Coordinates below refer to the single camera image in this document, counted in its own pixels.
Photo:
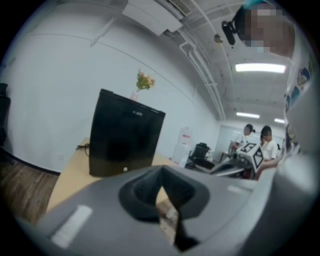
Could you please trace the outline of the person's right forearm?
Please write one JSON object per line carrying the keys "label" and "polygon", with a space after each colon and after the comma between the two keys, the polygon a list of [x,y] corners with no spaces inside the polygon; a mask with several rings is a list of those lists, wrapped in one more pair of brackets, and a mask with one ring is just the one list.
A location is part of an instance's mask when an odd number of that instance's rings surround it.
{"label": "person's right forearm", "polygon": [[276,168],[280,160],[281,160],[281,158],[278,157],[277,159],[272,159],[272,160],[264,161],[264,162],[261,164],[261,166],[259,167],[259,169],[257,170],[255,179],[258,180],[258,179],[260,178],[260,175],[262,174],[262,172],[263,172],[264,170]]}

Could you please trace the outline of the ceiling air conditioner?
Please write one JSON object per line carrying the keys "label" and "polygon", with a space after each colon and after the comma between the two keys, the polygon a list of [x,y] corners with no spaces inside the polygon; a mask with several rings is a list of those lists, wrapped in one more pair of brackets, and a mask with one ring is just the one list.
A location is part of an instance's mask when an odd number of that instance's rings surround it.
{"label": "ceiling air conditioner", "polygon": [[176,32],[183,26],[178,10],[165,0],[127,0],[122,14],[157,36]]}

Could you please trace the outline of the black mini fridge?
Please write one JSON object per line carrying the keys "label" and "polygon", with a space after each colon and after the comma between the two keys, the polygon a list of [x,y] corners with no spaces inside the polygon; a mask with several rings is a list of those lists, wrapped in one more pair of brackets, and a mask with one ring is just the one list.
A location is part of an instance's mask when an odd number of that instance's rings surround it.
{"label": "black mini fridge", "polygon": [[111,177],[151,166],[165,115],[101,89],[89,138],[89,174]]}

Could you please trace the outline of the white water dispenser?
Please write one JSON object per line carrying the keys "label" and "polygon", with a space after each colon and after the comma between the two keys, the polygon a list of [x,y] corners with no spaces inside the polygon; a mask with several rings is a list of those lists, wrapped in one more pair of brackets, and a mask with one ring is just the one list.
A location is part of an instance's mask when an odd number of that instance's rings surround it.
{"label": "white water dispenser", "polygon": [[184,168],[188,161],[190,151],[191,148],[188,144],[177,143],[171,159],[179,167]]}

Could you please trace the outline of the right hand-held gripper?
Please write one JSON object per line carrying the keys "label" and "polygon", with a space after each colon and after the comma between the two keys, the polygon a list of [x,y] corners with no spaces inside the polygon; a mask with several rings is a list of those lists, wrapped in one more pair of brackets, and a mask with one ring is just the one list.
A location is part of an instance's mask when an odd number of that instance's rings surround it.
{"label": "right hand-held gripper", "polygon": [[264,156],[260,144],[249,142],[235,151],[231,157],[231,163],[219,163],[210,170],[209,174],[224,177],[242,173],[244,170],[257,173],[263,161]]}

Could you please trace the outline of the light wooden table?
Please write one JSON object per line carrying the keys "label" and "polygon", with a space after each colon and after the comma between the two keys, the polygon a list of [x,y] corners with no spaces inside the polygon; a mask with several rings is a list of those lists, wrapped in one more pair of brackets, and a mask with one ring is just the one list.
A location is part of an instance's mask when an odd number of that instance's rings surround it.
{"label": "light wooden table", "polygon": [[47,212],[86,186],[101,179],[90,175],[88,154],[89,150],[83,148],[76,149],[72,154],[52,190]]}

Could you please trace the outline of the black mesh office chair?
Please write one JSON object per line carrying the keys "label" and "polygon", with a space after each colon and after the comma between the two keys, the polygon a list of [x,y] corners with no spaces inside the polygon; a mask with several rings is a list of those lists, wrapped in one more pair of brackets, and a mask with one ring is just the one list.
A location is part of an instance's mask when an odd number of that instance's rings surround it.
{"label": "black mesh office chair", "polygon": [[205,173],[210,172],[215,167],[215,164],[207,160],[209,151],[210,148],[206,143],[200,142],[196,144],[194,151],[189,153],[185,168]]}

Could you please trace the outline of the person's white printed t-shirt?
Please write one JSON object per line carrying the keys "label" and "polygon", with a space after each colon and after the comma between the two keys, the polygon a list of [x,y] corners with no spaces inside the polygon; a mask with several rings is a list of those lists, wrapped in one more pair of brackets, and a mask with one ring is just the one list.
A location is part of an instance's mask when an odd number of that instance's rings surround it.
{"label": "person's white printed t-shirt", "polygon": [[295,37],[284,95],[285,152],[289,155],[320,151],[320,67],[312,49]]}

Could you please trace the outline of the clear dispenser water bottle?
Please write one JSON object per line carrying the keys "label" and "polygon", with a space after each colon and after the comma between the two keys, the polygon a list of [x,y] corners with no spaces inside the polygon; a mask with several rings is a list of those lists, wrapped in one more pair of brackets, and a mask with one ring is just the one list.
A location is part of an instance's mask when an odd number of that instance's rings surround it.
{"label": "clear dispenser water bottle", "polygon": [[188,126],[184,126],[181,128],[178,143],[182,145],[191,145],[192,143],[192,131]]}

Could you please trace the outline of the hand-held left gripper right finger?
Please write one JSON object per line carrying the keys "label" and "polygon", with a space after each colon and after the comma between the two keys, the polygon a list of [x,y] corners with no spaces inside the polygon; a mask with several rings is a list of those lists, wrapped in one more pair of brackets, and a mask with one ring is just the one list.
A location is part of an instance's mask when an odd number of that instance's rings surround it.
{"label": "hand-held left gripper right finger", "polygon": [[245,218],[253,213],[248,205],[256,181],[164,165],[161,181],[179,214],[175,243],[161,256],[242,256],[253,228],[253,218],[249,226]]}

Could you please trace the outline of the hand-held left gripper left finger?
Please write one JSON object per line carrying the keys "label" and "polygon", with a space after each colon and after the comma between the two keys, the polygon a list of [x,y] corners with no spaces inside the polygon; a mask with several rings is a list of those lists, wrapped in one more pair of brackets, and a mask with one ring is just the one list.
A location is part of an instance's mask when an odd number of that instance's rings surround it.
{"label": "hand-held left gripper left finger", "polygon": [[180,168],[159,165],[97,180],[52,208],[37,228],[72,256],[178,256],[156,198]]}

